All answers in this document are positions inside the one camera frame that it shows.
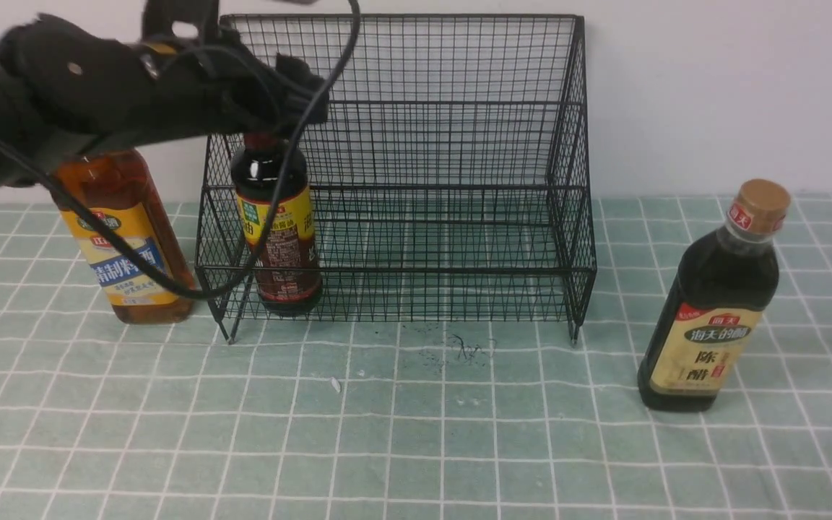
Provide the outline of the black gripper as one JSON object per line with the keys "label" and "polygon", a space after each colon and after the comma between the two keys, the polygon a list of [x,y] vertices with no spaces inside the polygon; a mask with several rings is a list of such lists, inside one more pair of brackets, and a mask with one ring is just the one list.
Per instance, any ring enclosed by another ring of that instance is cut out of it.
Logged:
{"label": "black gripper", "polygon": [[217,1],[148,1],[141,44],[151,53],[153,124],[182,133],[273,133],[327,122],[326,85],[298,57],[254,55]]}

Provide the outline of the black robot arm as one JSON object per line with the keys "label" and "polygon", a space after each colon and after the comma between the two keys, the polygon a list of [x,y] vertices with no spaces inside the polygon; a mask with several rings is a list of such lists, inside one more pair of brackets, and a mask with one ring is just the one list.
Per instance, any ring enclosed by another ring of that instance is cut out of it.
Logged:
{"label": "black robot arm", "polygon": [[258,59],[217,1],[148,1],[141,39],[99,38],[39,14],[0,37],[0,142],[45,172],[83,155],[214,133],[288,137],[328,118],[303,60]]}

